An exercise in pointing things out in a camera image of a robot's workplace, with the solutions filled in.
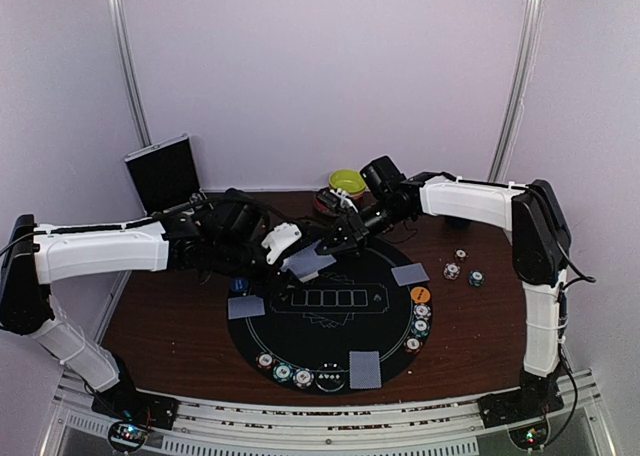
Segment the blue round blind button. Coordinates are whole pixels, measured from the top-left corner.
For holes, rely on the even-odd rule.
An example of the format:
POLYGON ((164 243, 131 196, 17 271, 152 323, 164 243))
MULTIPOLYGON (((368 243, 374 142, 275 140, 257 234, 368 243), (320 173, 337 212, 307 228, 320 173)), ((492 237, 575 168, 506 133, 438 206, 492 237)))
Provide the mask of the blue round blind button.
POLYGON ((234 294, 244 294, 250 287, 250 281, 245 277, 236 277, 230 281, 229 289, 234 294))

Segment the white blue chip stack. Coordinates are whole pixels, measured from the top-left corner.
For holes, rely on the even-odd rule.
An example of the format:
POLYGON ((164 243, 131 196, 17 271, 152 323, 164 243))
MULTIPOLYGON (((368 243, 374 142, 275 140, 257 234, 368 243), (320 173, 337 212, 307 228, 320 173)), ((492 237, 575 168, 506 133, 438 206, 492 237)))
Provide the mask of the white blue chip stack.
POLYGON ((443 268, 443 276, 447 280, 456 280, 461 273, 461 266, 457 263, 446 263, 443 268))

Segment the orange round blind button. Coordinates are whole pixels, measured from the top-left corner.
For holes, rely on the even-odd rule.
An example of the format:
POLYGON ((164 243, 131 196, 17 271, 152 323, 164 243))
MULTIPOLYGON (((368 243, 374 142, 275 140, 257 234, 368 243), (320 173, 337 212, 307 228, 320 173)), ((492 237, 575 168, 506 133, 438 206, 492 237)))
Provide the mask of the orange round blind button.
POLYGON ((413 287, 410 296, 416 305, 427 304, 431 300, 431 292, 424 286, 413 287))

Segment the brown chip stack front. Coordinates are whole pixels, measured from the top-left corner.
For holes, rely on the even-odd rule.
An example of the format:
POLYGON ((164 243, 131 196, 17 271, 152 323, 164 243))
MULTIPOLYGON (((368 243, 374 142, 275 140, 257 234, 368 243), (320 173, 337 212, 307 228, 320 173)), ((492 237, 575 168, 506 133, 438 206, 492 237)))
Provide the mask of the brown chip stack front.
POLYGON ((270 370, 273 368, 276 359, 268 352, 261 352, 256 356, 255 362, 260 370, 270 370))

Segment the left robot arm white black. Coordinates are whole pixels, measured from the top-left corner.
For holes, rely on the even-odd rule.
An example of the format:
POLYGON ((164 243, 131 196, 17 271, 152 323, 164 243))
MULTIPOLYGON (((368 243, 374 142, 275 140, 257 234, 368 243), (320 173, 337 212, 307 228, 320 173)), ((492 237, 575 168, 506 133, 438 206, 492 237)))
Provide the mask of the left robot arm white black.
POLYGON ((32 214, 18 216, 1 250, 1 328, 34 340, 79 375, 123 420, 137 418, 144 400, 126 363, 86 333, 95 324, 80 286, 91 296, 135 272, 195 271, 278 282, 282 258, 302 240, 303 229, 250 195, 230 189, 192 197, 141 219, 53 225, 32 214))

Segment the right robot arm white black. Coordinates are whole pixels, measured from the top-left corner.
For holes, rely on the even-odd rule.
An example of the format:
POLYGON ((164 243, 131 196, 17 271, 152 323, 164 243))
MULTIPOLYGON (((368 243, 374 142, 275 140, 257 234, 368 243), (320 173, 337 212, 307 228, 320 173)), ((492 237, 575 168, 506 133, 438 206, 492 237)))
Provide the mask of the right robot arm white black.
POLYGON ((516 390, 489 394, 478 406, 487 425, 541 417, 562 405, 557 378, 567 321, 567 270, 571 234, 551 185, 519 186, 465 180, 446 172, 401 173, 383 156, 360 172, 375 198, 358 209, 338 190, 319 199, 338 216, 318 252, 355 252, 393 225, 421 215, 489 224, 511 235, 512 265, 526 303, 526 349, 516 390))

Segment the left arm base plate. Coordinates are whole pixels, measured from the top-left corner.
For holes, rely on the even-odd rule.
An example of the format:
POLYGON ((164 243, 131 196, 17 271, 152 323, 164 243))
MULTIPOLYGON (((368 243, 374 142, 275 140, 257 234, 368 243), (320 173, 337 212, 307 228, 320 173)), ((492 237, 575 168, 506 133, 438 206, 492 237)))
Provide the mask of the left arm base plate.
POLYGON ((168 396, 139 392, 132 409, 117 409, 104 394, 95 393, 93 412, 149 429, 171 430, 177 417, 179 401, 168 396))

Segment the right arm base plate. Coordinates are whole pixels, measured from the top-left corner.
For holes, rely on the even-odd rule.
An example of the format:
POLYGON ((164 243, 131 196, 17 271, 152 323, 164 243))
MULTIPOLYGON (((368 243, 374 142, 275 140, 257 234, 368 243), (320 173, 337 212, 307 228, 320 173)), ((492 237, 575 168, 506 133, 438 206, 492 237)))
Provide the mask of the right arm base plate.
POLYGON ((564 408, 559 395, 540 398, 522 389, 487 394, 477 400, 477 405, 485 428, 542 418, 546 413, 564 408))

